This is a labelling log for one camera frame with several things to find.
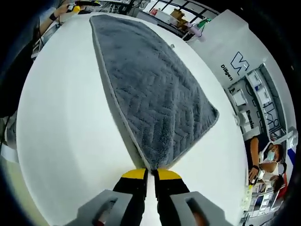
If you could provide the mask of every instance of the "desk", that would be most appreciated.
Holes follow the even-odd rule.
[[[78,208],[135,165],[109,110],[92,43],[89,18],[76,15],[47,42],[26,79],[17,118],[18,157],[28,190],[50,225],[74,219]],[[154,30],[190,69],[220,117],[171,170],[237,225],[245,191],[246,151],[233,109],[216,77],[183,40]],[[142,226],[159,226],[149,177]]]

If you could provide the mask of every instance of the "hand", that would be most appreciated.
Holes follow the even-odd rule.
[[[55,15],[55,17],[58,17],[58,16],[60,16],[61,14],[66,13],[67,10],[68,10],[68,4],[61,5],[59,8],[57,8],[57,9],[54,11],[54,15]]]
[[[252,182],[252,180],[254,180],[258,174],[258,169],[252,168],[249,172],[249,181]]]

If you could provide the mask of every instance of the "white table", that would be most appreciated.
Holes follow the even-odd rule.
[[[76,15],[49,40],[24,85],[17,118],[21,170],[50,225],[74,219],[78,208],[135,166],[110,113],[96,62],[89,15]],[[180,38],[144,22],[190,69],[220,112],[218,122],[171,170],[237,225],[244,195],[246,154],[233,110],[219,82]],[[161,225],[153,177],[149,177],[142,226]]]

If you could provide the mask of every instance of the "wrist watch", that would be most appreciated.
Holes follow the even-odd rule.
[[[50,20],[55,21],[57,19],[57,17],[55,16],[54,13],[52,13],[49,17]]]

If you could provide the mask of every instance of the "chevron pattern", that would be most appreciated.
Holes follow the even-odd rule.
[[[168,167],[218,119],[200,85],[173,50],[143,23],[90,18],[113,96],[151,169]],[[100,50],[95,45],[96,54]]]

